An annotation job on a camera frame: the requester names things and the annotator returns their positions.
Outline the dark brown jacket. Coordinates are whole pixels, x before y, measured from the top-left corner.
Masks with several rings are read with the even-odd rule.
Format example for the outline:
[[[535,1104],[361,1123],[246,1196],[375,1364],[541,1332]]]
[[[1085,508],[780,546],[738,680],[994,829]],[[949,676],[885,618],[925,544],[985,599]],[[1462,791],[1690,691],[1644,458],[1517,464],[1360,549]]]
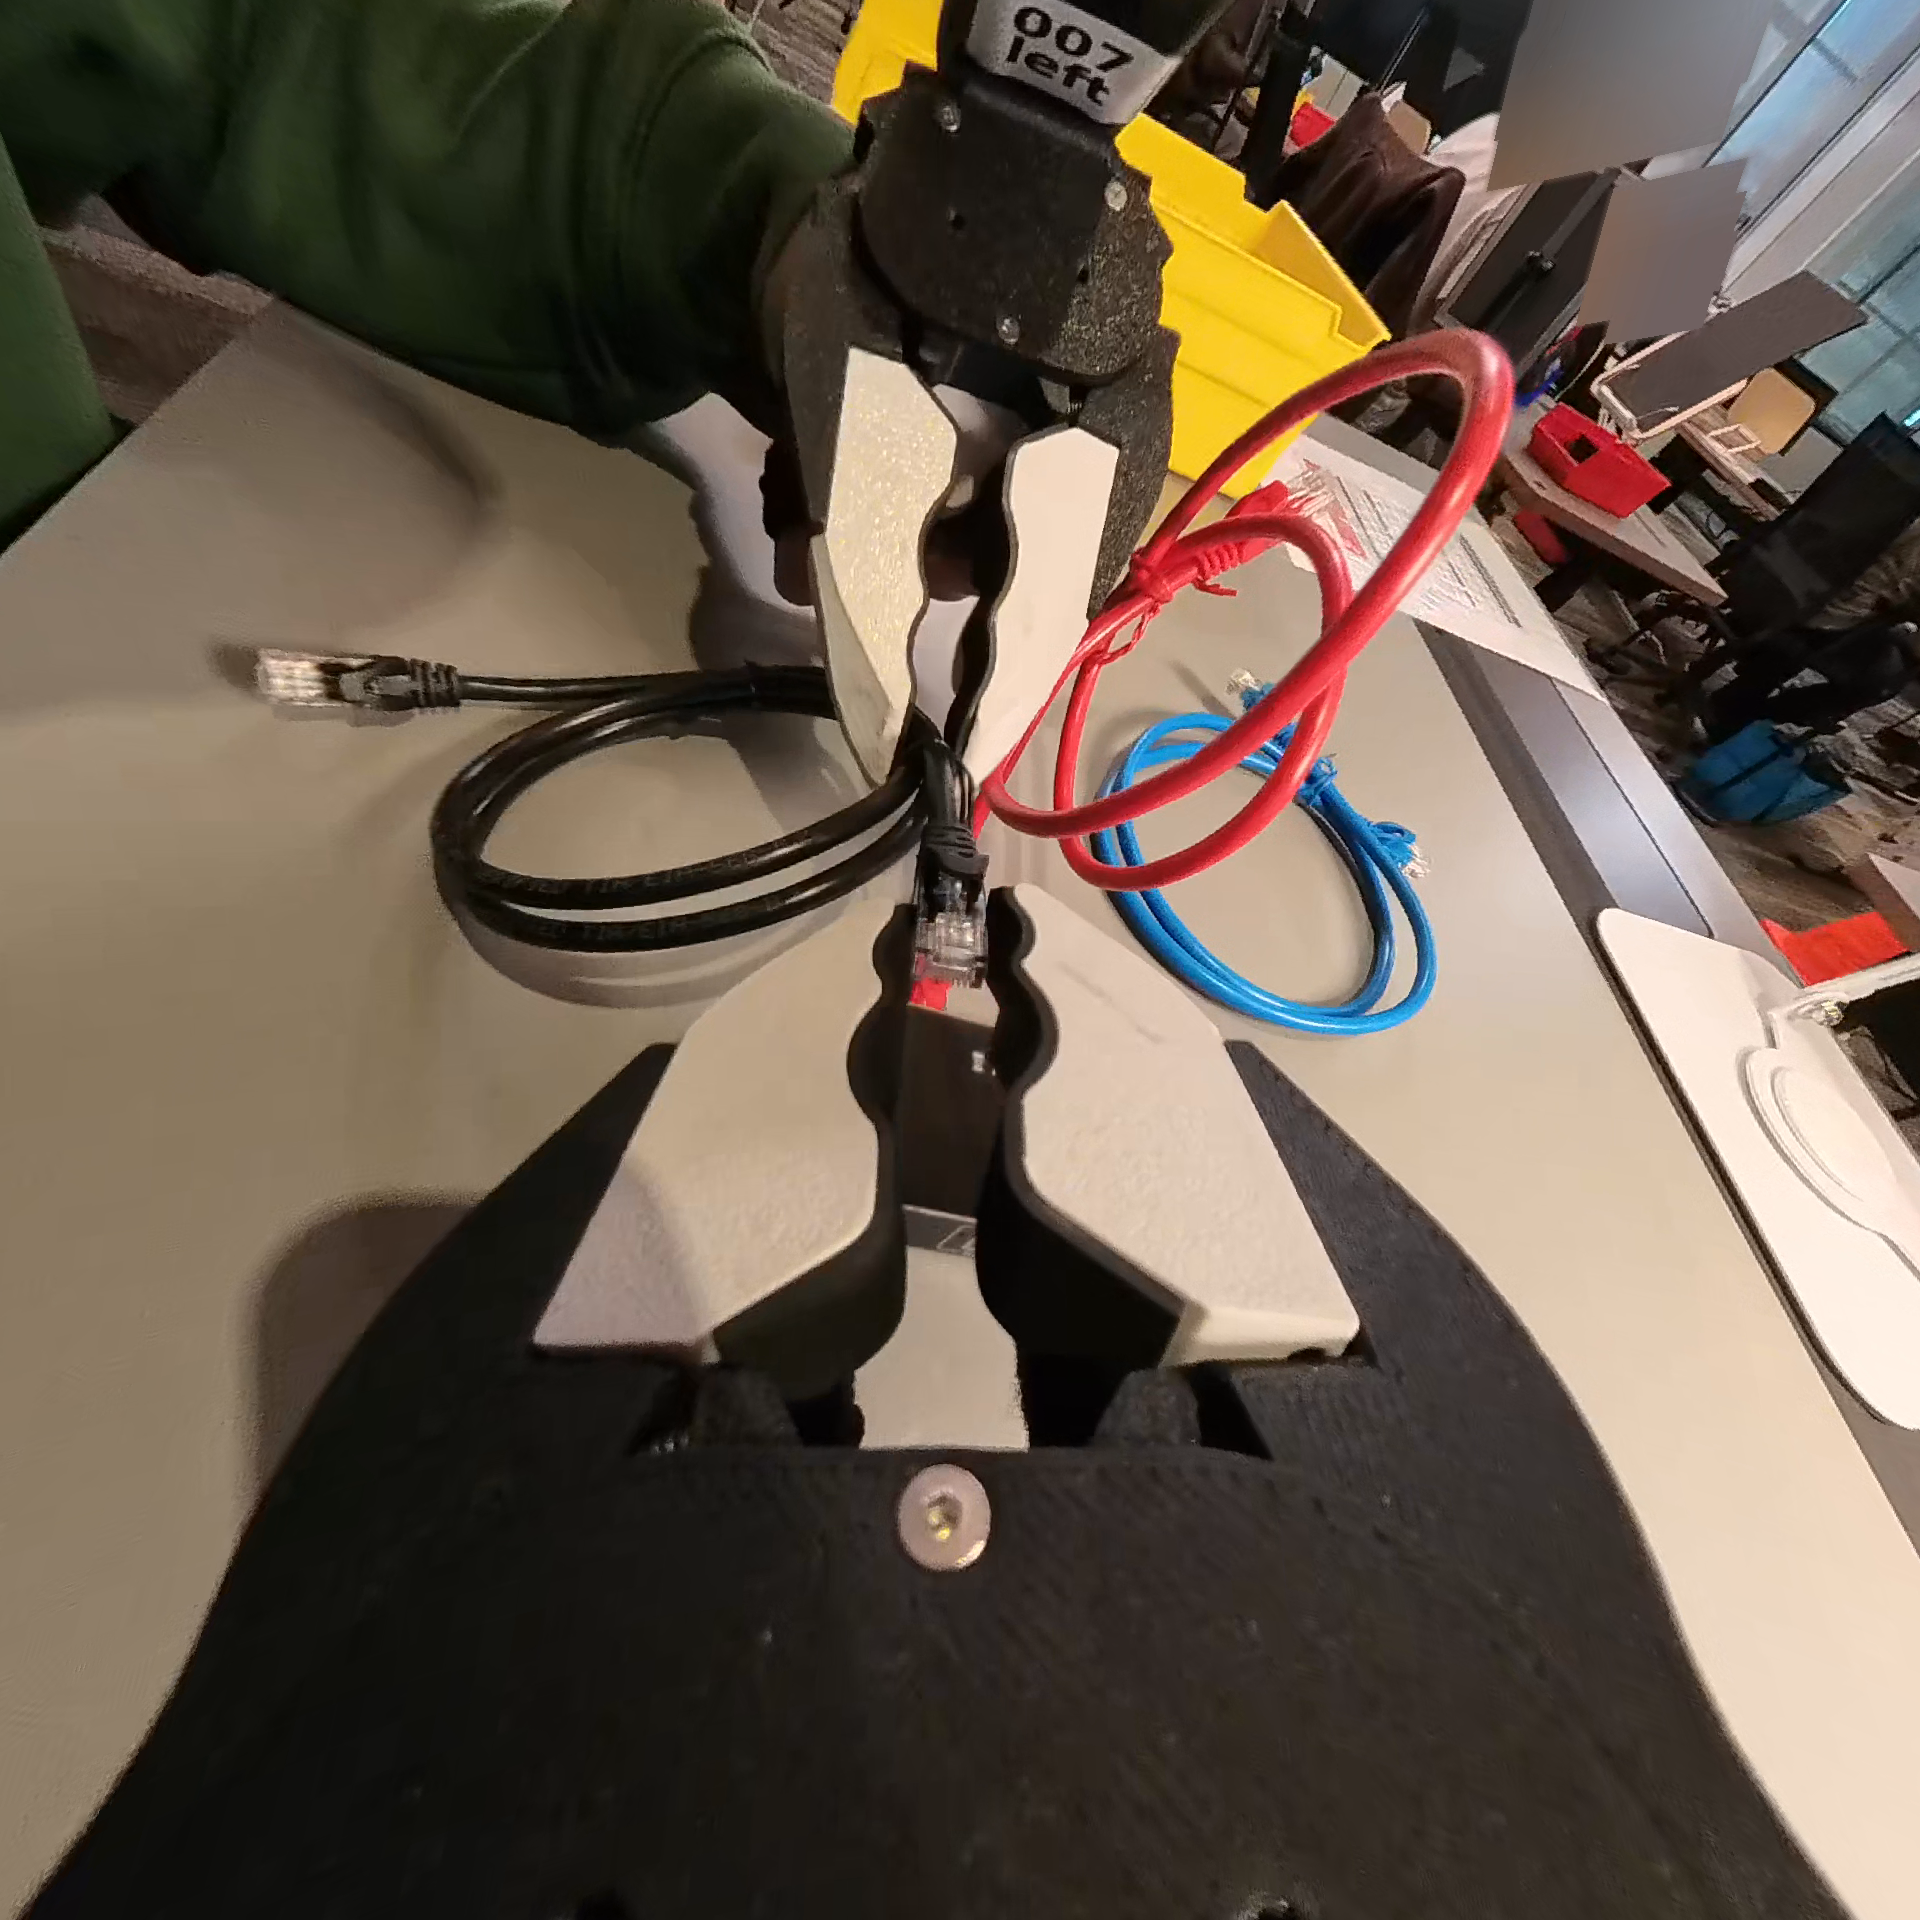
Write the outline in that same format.
[[[1286,155],[1274,175],[1278,202],[1290,205],[1389,340],[1407,336],[1465,189],[1460,170],[1406,144],[1374,88],[1333,130]]]

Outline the black network splitter box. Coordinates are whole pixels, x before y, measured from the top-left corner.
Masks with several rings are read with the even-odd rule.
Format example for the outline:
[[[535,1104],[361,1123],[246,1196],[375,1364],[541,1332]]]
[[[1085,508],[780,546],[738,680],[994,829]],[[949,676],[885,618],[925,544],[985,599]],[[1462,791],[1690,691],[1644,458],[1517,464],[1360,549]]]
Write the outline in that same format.
[[[902,1014],[896,1104],[898,1190],[909,1248],[974,1258],[976,1210],[999,1120],[991,1031],[912,1004]]]

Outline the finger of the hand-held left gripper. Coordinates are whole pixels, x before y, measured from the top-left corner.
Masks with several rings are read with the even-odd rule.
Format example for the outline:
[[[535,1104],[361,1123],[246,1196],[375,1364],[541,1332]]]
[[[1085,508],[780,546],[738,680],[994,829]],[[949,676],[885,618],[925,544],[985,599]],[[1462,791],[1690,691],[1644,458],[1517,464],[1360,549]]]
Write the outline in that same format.
[[[1014,443],[1001,478],[1008,563],[954,648],[945,741],[989,782],[1048,703],[1088,631],[1117,451],[1076,424]]]
[[[832,711],[866,787],[885,784],[914,703],[922,546],[961,462],[961,424],[904,364],[848,349],[821,525],[808,542]]]

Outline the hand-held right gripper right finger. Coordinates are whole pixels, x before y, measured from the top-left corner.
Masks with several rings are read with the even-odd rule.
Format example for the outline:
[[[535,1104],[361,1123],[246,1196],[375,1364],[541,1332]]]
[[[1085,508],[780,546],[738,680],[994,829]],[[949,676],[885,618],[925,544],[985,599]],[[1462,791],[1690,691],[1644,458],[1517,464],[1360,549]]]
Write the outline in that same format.
[[[1016,1350],[1122,1374],[1342,1356],[1357,1310],[1212,1018],[1038,884],[999,886],[988,930],[976,1277]]]

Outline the background wooden desk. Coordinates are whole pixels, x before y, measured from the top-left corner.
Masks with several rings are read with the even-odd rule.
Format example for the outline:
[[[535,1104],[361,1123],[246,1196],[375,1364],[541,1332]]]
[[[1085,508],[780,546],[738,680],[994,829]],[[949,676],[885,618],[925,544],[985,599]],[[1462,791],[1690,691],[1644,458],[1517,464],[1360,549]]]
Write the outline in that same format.
[[[1700,607],[1719,607],[1726,602],[1720,583],[1649,508],[1613,517],[1552,479],[1524,447],[1496,458],[1489,488],[1500,488],[1520,512],[1543,517],[1568,549],[1568,557],[1557,563],[1543,583],[1541,599],[1546,611],[1558,611],[1581,584],[1599,579],[1640,580],[1649,592],[1677,592]]]

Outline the black office chair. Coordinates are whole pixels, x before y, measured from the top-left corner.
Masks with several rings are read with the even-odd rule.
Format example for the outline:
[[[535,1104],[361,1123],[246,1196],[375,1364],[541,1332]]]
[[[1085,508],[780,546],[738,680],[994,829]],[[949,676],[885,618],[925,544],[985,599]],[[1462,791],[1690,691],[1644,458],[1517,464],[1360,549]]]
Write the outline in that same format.
[[[1740,546],[1706,742],[1753,724],[1830,734],[1916,685],[1916,517],[1916,432],[1878,416]]]

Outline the red plastic bin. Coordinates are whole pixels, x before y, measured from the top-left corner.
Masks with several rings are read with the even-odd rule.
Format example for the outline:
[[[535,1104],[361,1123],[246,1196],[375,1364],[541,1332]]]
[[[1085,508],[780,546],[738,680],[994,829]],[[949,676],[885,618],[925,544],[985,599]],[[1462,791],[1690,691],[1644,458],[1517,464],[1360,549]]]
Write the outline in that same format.
[[[1566,402],[1538,416],[1526,455],[1558,488],[1613,518],[1631,518],[1670,484],[1658,466]]]

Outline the blue bag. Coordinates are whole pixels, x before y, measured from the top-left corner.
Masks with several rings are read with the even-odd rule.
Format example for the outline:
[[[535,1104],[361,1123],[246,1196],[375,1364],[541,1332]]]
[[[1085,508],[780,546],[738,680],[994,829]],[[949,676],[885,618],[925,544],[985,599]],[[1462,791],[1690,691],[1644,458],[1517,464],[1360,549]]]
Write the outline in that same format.
[[[1710,826],[1778,828],[1836,807],[1852,782],[1816,736],[1753,722],[1698,752],[1674,782]]]

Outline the red flat floor piece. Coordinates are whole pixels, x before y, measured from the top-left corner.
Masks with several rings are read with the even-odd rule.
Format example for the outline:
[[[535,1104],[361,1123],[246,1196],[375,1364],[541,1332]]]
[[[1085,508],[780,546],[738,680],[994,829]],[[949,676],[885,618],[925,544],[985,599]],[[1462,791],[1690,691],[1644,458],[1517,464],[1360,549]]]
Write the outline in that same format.
[[[1809,988],[1896,962],[1909,952],[1902,932],[1873,910],[1799,930],[1761,918],[1760,927],[1786,970]]]

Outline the yellow plastic bin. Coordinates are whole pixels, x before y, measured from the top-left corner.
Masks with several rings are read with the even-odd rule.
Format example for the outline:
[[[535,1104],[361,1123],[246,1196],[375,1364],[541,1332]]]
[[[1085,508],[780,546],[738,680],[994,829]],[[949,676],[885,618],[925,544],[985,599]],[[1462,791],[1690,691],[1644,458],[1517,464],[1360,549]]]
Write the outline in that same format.
[[[1004,80],[1018,80],[1114,132],[1167,235],[1161,323],[1178,336],[1167,469],[1199,478],[1247,427],[1385,342],[1385,325],[1286,205],[1245,199],[1244,175],[1148,109],[1222,5],[860,5],[832,78],[832,108],[862,104],[933,68],[940,30]]]

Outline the printed paper sheet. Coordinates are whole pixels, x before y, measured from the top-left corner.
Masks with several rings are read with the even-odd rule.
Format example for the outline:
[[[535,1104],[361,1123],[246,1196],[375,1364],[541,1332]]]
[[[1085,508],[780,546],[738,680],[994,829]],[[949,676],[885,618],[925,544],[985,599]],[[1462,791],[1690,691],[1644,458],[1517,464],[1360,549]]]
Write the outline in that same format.
[[[1437,469],[1328,416],[1288,443],[1269,472],[1335,542],[1353,590],[1368,583],[1406,534],[1436,478]],[[1599,696],[1577,644],[1558,631],[1476,509],[1468,509],[1445,554],[1404,590],[1398,613],[1592,701]]]

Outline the white monitor stand base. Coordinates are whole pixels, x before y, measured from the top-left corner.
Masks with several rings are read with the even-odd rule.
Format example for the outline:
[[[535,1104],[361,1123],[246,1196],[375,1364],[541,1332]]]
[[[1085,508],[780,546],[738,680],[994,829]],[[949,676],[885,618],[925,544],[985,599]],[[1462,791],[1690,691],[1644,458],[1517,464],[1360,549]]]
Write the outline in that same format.
[[[1916,956],[1801,988],[1616,908],[1596,930],[1802,1330],[1866,1412],[1916,1434],[1916,1149],[1838,1036],[1857,1004],[1916,986]]]

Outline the person's left forearm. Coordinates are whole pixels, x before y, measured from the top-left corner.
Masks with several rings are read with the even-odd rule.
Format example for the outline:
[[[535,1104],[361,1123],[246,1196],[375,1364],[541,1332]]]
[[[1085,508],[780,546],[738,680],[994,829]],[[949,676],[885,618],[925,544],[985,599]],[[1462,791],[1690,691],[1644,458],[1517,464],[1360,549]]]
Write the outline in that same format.
[[[2,130],[52,223],[154,252],[617,440],[776,406],[760,300],[850,128],[718,5],[5,5]]]

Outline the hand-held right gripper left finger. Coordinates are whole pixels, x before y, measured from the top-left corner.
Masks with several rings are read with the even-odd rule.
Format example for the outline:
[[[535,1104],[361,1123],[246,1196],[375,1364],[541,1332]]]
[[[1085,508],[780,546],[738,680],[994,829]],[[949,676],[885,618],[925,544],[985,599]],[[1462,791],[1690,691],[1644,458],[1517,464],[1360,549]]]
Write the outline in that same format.
[[[904,1308],[893,1110],[912,903],[864,900],[687,1028],[535,1320],[543,1354],[852,1381]]]

